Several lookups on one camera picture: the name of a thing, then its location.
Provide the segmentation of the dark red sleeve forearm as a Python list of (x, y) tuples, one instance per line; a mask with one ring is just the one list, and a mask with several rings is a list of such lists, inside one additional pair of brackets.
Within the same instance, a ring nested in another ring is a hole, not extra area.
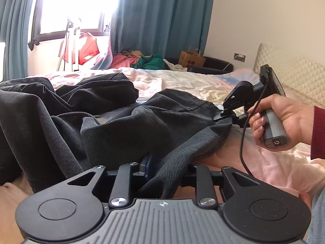
[(325, 157), (325, 109), (314, 107), (311, 159)]

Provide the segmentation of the person right hand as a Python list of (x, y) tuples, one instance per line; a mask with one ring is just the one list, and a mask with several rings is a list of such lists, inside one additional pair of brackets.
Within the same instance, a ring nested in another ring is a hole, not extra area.
[(262, 141), (266, 120), (261, 113), (267, 109), (272, 109), (279, 117), (289, 138), (287, 145), (274, 149), (270, 148), (270, 151), (290, 150), (299, 143), (311, 145), (314, 107), (278, 94), (261, 99), (258, 105), (248, 109), (250, 115), (249, 125), (253, 131), (256, 145), (266, 148)]

